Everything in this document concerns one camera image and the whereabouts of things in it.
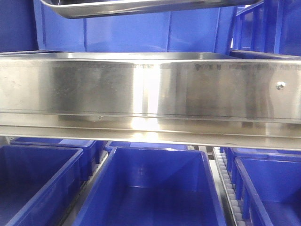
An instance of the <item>screw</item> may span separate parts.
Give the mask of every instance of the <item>screw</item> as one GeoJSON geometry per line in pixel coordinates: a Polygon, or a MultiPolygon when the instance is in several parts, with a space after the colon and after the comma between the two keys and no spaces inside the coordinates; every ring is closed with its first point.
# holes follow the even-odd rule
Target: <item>screw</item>
{"type": "Polygon", "coordinates": [[[277,82],[276,89],[283,90],[283,88],[285,86],[286,86],[286,83],[284,81],[279,81],[279,82],[277,82]]]}

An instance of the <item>metal shelf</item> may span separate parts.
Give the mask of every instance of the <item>metal shelf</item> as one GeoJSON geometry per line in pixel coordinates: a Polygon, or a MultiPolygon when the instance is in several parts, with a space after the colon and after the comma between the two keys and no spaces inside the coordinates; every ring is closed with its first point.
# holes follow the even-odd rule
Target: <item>metal shelf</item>
{"type": "Polygon", "coordinates": [[[0,134],[301,150],[300,60],[148,57],[2,57],[0,134]]]}

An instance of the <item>blue plastic bin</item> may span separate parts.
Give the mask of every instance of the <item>blue plastic bin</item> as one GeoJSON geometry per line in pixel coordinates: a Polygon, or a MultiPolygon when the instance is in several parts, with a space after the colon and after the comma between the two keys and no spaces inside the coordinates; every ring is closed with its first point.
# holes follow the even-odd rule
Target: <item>blue plastic bin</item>
{"type": "Polygon", "coordinates": [[[115,148],[73,226],[226,226],[206,153],[115,148]]]}
{"type": "Polygon", "coordinates": [[[236,7],[66,19],[34,0],[39,48],[228,54],[236,7]]]}
{"type": "Polygon", "coordinates": [[[108,143],[108,141],[105,140],[97,140],[97,149],[99,150],[99,158],[96,158],[96,164],[100,164],[101,160],[103,159],[106,152],[104,151],[104,147],[108,143]]]}
{"type": "Polygon", "coordinates": [[[0,52],[37,50],[33,2],[0,1],[0,52]]]}
{"type": "Polygon", "coordinates": [[[272,149],[252,149],[252,148],[221,148],[221,153],[225,152],[227,158],[227,171],[230,173],[233,170],[234,161],[236,157],[240,158],[266,158],[269,154],[286,155],[294,154],[300,155],[301,151],[290,151],[290,150],[272,150],[272,149]]]}
{"type": "Polygon", "coordinates": [[[100,152],[103,152],[103,149],[99,149],[100,146],[97,142],[102,141],[18,137],[10,143],[12,145],[42,145],[81,148],[84,153],[79,160],[80,175],[82,181],[87,181],[95,171],[97,164],[99,164],[100,152]]]}
{"type": "Polygon", "coordinates": [[[157,143],[139,143],[139,142],[122,142],[122,141],[109,141],[104,147],[105,151],[111,152],[115,147],[139,147],[150,149],[173,149],[173,150],[188,150],[187,145],[174,145],[174,144],[157,144],[157,143]]]}
{"type": "Polygon", "coordinates": [[[264,0],[236,17],[234,49],[301,56],[301,1],[264,0]]]}
{"type": "Polygon", "coordinates": [[[80,189],[81,149],[0,148],[0,225],[55,226],[80,189]]]}
{"type": "Polygon", "coordinates": [[[236,199],[253,226],[301,226],[301,157],[236,158],[236,199]]]}

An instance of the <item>stainless steel surface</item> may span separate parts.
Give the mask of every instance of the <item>stainless steel surface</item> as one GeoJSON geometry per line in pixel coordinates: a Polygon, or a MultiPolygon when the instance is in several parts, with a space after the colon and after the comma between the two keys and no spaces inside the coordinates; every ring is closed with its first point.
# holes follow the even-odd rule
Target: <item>stainless steel surface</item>
{"type": "Polygon", "coordinates": [[[276,89],[283,90],[285,86],[286,86],[286,83],[284,81],[279,81],[276,84],[276,89]]]}
{"type": "Polygon", "coordinates": [[[15,54],[37,54],[37,53],[47,53],[44,50],[33,50],[33,51],[18,51],[18,52],[0,52],[1,55],[15,55],[15,54]]]}
{"type": "Polygon", "coordinates": [[[12,55],[6,54],[0,57],[16,57],[25,59],[98,59],[98,60],[216,60],[216,59],[236,59],[232,56],[218,53],[198,53],[198,52],[174,52],[174,53],[35,53],[28,54],[16,52],[12,55]]]}
{"type": "Polygon", "coordinates": [[[4,57],[0,134],[301,150],[300,83],[296,60],[4,57]]]}
{"type": "Polygon", "coordinates": [[[301,125],[0,113],[0,135],[301,150],[301,125]]]}
{"type": "Polygon", "coordinates": [[[195,8],[250,5],[259,0],[41,0],[66,18],[128,15],[195,8]]]}
{"type": "Polygon", "coordinates": [[[8,141],[7,141],[6,137],[0,136],[0,147],[2,145],[7,145],[7,144],[8,144],[8,141]]]}
{"type": "Polygon", "coordinates": [[[262,52],[245,51],[245,50],[232,50],[230,52],[230,56],[241,58],[241,59],[301,60],[301,56],[281,55],[275,53],[262,53],[262,52]]]}

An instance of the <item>blue plastic crate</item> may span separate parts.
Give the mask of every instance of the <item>blue plastic crate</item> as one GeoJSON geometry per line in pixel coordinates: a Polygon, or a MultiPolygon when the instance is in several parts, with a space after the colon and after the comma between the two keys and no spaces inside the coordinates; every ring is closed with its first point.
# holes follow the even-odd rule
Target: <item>blue plastic crate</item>
{"type": "Polygon", "coordinates": [[[79,192],[81,149],[0,148],[0,225],[55,226],[79,192]]]}
{"type": "Polygon", "coordinates": [[[99,143],[102,141],[93,140],[69,140],[69,139],[52,139],[52,138],[34,138],[34,137],[18,137],[10,142],[12,145],[42,145],[55,147],[73,147],[81,148],[84,153],[81,156],[80,175],[82,181],[89,180],[89,177],[95,171],[97,164],[99,164],[100,152],[99,143]]]}
{"type": "Polygon", "coordinates": [[[236,199],[253,226],[301,226],[301,157],[236,158],[236,199]]]}
{"type": "Polygon", "coordinates": [[[301,56],[301,1],[264,0],[238,12],[234,49],[301,56]]]}
{"type": "Polygon", "coordinates": [[[34,0],[39,48],[67,52],[228,54],[236,7],[66,19],[34,0]]]}
{"type": "Polygon", "coordinates": [[[108,141],[98,140],[96,141],[97,149],[99,150],[99,158],[96,158],[96,164],[100,164],[106,152],[104,151],[104,147],[106,146],[108,141]]]}
{"type": "Polygon", "coordinates": [[[140,142],[123,142],[123,141],[109,141],[104,147],[105,151],[111,152],[115,147],[139,147],[150,149],[172,149],[172,150],[188,150],[187,145],[175,144],[158,144],[158,143],[140,143],[140,142]]]}
{"type": "Polygon", "coordinates": [[[301,151],[290,151],[290,150],[271,150],[271,149],[252,149],[252,148],[230,148],[230,147],[223,147],[220,149],[221,153],[225,152],[227,158],[227,171],[229,172],[231,181],[233,184],[236,183],[236,172],[234,172],[234,161],[235,158],[267,158],[270,154],[276,154],[279,156],[285,155],[300,155],[301,151]]]}
{"type": "Polygon", "coordinates": [[[0,52],[37,50],[33,2],[0,1],[0,52]]]}
{"type": "Polygon", "coordinates": [[[206,153],[115,148],[73,226],[226,226],[206,153]]]}

